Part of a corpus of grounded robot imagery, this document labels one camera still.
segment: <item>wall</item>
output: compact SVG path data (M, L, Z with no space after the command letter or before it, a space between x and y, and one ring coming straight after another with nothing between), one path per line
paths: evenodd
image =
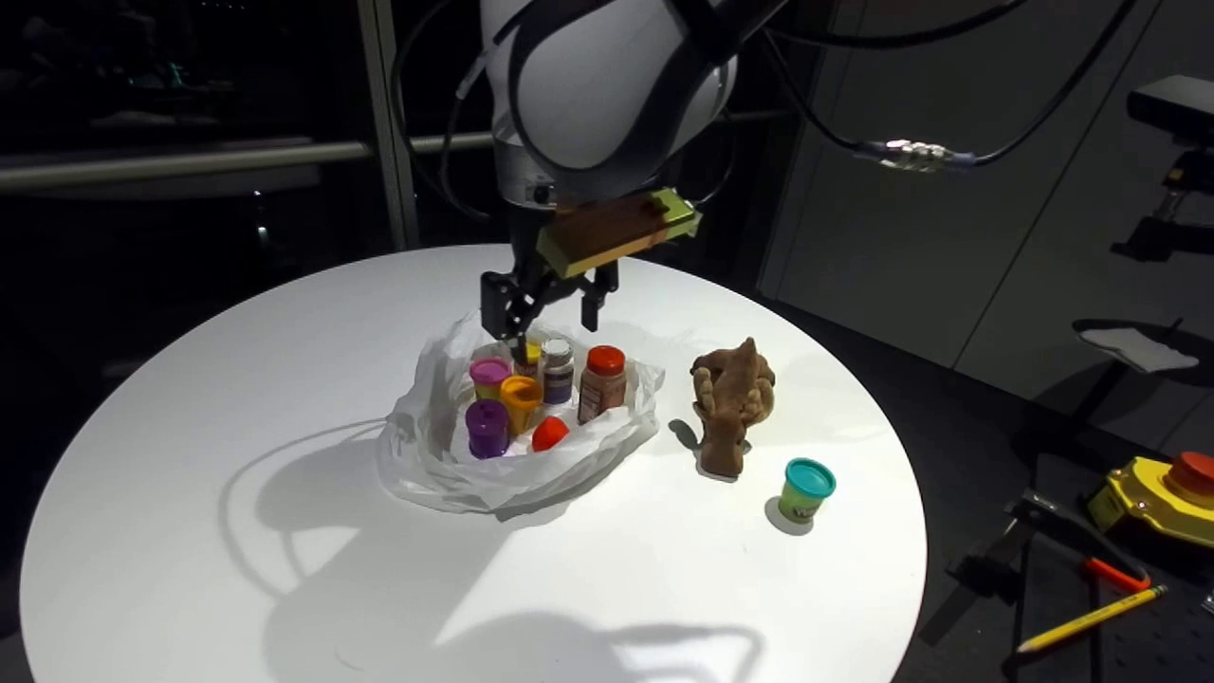
M857 25L906 29L973 9L867 0ZM1106 0L1028 5L985 35L910 58L843 52L821 64L838 92L818 88L814 101L847 130L928 120L959 147L988 147L1044 101L1106 13ZM1183 315L1186 329L1214 334L1214 259L1106 255L1152 212L1174 157L1163 133L1122 112L1127 92L1163 73L1214 76L1206 25L1214 5L1170 0L1158 16L1139 5L1064 109L973 178L899 178L802 135L761 293L1057 408L1100 365L1074 320ZM1140 443L1170 431L1214 443L1214 430L1183 426L1201 397L1131 381L1095 420Z

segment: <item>green lid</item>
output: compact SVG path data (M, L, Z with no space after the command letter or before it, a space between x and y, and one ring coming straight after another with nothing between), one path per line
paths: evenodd
M801 496L830 496L835 494L835 473L821 464L811 459L791 459L785 467L785 480L801 494Z

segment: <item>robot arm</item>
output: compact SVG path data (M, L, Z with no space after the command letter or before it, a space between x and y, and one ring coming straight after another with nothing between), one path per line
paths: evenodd
M480 320L518 340L532 320L585 293L585 327L614 293L614 263L552 273L536 255L550 212L636 201L686 139L709 130L734 85L734 49L785 0L480 0L491 85L496 187L515 271L480 276Z

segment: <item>yellow object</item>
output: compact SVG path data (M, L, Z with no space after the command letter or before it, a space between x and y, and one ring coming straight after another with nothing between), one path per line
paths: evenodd
M1150 525L1162 534L1214 549L1214 508L1196 494L1169 487L1170 464L1139 455L1127 472L1110 472L1090 513L1100 530L1122 516Z
M507 431L532 431L543 417L543 388L532 376L507 376L502 383L502 407L507 415Z
M1139 611L1139 607L1152 603L1152 599L1163 597L1163 593L1169 593L1163 583L1144 588L1144 593L1131 593L1131 597L1122 597L1122 599L1115 599L1115 603L1105 603L1105 607L1095 607L1095 611L1090 611L1090 615L1078 615L1078 617L1069 617L1069 623L1057 623L1057 627L1050 627L1050 628L1019 640L1017 653L1044 653L1044 647L1050 647L1050 644L1057 644L1057 640L1064 640L1064 636L1078 636L1078 635L1086 635L1086 628L1091 628L1091 627L1100 627L1100 623L1110 623L1110 617L1120 617L1120 615L1127 615L1127 611Z
M634 193L557 216L543 229L536 255L543 255L552 273L579 276L656 244L695 234L696 219L700 212L673 190Z

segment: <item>dark floor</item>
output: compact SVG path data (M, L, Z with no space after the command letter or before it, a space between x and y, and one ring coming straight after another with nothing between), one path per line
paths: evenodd
M209 271L152 271L155 259L125 245L99 249L77 263L58 249L31 245L0 249L0 443L3 443L3 599L0 636L13 628L13 560L26 516L37 491L58 464L77 426L99 397L132 367L192 322L249 295L255 288L314 271L326 259L269 271L259 259L217 259ZM1078 505L1095 487L1100 459L1127 459L1134 443L1100 431L1064 431L1064 420L1044 417L1031 407L967 383L950 370L847 334L802 312L785 312L811 339L818 339L852 376L881 397L891 426L912 459L925 516L928 516L928 593L925 617L950 597L947 569L1006 529L1006 508L1040 491L1057 505ZM1081 636L1035 665L1006 666L1006 656L1031 628L1064 617L1091 599L1078 575L1078 556L1031 542L1014 548L1019 569L1017 599L978 599L935 640L912 636L904 679L912 683L985 683L985 679L1078 679L1078 683L1198 683L1211 679L1206 636L1214 640L1214 615L1201 615L1198 588L1179 583L1144 615L1122 617L1095 636Z

